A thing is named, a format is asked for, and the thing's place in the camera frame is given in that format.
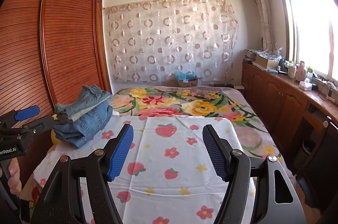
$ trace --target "trash bin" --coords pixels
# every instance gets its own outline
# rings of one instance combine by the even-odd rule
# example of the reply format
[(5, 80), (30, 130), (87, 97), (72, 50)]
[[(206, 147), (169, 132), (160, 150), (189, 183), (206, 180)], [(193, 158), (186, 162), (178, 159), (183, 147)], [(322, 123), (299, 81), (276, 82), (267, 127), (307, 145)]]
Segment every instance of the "trash bin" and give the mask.
[(301, 148), (297, 152), (295, 159), (293, 160), (293, 166), (299, 169), (310, 156), (311, 152), (315, 148), (316, 143), (310, 139), (304, 139), (301, 144)]

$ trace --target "screw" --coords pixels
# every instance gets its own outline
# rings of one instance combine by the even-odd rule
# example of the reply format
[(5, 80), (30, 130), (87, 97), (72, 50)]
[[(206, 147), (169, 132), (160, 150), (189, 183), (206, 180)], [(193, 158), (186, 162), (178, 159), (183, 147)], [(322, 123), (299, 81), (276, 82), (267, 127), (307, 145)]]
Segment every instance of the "screw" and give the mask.
[(271, 161), (271, 162), (276, 162), (276, 161), (277, 161), (277, 157), (274, 156), (274, 155), (269, 155), (269, 156), (268, 156), (268, 159), (269, 159), (269, 161)]
[(60, 162), (67, 162), (68, 161), (68, 156), (67, 155), (64, 155), (64, 156), (61, 156), (60, 158)]
[(94, 154), (97, 155), (97, 156), (100, 156), (100, 155), (104, 154), (104, 150), (99, 148), (96, 151), (94, 151)]
[(238, 150), (238, 149), (234, 149), (234, 150), (232, 151), (232, 153), (233, 153), (233, 155), (236, 155), (236, 156), (242, 155), (242, 152), (241, 152), (240, 150)]

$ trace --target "window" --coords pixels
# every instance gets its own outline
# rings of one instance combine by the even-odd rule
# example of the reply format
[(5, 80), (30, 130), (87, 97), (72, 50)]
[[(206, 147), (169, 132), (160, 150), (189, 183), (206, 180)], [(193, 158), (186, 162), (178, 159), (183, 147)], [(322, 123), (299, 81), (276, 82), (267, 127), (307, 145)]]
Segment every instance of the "window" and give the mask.
[(283, 4), (288, 60), (303, 61), (325, 78), (338, 80), (338, 7), (334, 1), (283, 0)]

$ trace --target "bottle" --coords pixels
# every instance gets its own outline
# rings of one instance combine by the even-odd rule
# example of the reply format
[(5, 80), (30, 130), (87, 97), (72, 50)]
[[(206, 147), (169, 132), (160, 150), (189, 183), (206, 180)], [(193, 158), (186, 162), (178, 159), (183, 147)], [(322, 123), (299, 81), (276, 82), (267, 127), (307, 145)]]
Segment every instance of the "bottle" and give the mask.
[(310, 83), (312, 81), (312, 76), (313, 76), (313, 69), (311, 67), (308, 67), (308, 73), (306, 77), (310, 79)]
[(289, 68), (288, 68), (288, 76), (291, 79), (295, 78), (295, 76), (296, 76), (296, 66), (294, 66), (294, 65), (289, 66)]
[(301, 82), (304, 81), (306, 78), (306, 68), (305, 68), (305, 63), (303, 61), (300, 61), (299, 67), (297, 68), (296, 71), (296, 81)]

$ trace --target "denim clothing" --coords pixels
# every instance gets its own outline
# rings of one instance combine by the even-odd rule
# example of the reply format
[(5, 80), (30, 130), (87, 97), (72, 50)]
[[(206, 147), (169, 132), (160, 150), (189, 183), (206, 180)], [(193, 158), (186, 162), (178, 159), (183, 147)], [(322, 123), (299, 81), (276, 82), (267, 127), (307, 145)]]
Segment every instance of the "denim clothing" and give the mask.
[(59, 103), (55, 105), (55, 114), (61, 122), (74, 122), (103, 101), (108, 100), (109, 103), (111, 97), (112, 95), (108, 91), (104, 91), (96, 85), (91, 87), (83, 85), (75, 102), (68, 105)]
[(82, 147), (100, 131), (110, 120), (113, 108), (106, 99), (95, 108), (81, 116), (73, 123), (57, 124), (54, 126), (56, 138)]

